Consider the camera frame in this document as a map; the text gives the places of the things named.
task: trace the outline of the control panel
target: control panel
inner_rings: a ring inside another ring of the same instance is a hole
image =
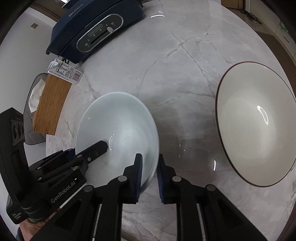
[[[110,14],[88,30],[76,44],[80,52],[91,51],[96,45],[114,33],[123,25],[123,18],[119,14]]]

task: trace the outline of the dark blue appliance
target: dark blue appliance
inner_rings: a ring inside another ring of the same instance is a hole
[[[46,53],[77,64],[119,28],[143,16],[137,0],[70,0],[68,11],[52,30]]]

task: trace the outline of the gray chair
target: gray chair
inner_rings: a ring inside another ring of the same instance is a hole
[[[33,116],[34,112],[31,113],[29,108],[29,98],[31,96],[33,88],[37,85],[37,83],[40,81],[40,79],[45,80],[47,76],[47,73],[42,73],[37,75],[37,77],[34,79],[34,82],[31,86],[31,89],[29,91],[26,105],[24,109],[24,129],[25,129],[25,143],[28,145],[35,145],[46,141],[46,135],[37,133],[33,131]]]

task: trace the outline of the marble table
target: marble table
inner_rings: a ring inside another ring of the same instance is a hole
[[[82,64],[84,76],[69,91],[56,135],[47,136],[47,155],[75,147],[81,117],[95,99],[113,91],[131,93],[152,113],[166,164],[192,184],[216,185],[275,241],[295,203],[296,169],[268,188],[246,183],[226,159],[214,109],[218,83],[232,65],[262,63],[291,87],[282,67],[263,40],[218,2],[154,0],[144,7],[143,20]],[[175,206],[161,204],[156,177],[137,205],[124,205],[122,236],[176,240]]]

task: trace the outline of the bowl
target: bowl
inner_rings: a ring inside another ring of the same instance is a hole
[[[147,107],[128,93],[113,92],[95,100],[84,113],[76,140],[76,154],[103,140],[108,150],[89,164],[87,183],[106,185],[143,156],[141,192],[150,184],[159,158],[159,138]]]
[[[215,110],[226,156],[245,181],[267,187],[286,176],[296,157],[296,102],[276,72],[255,62],[232,66]]]

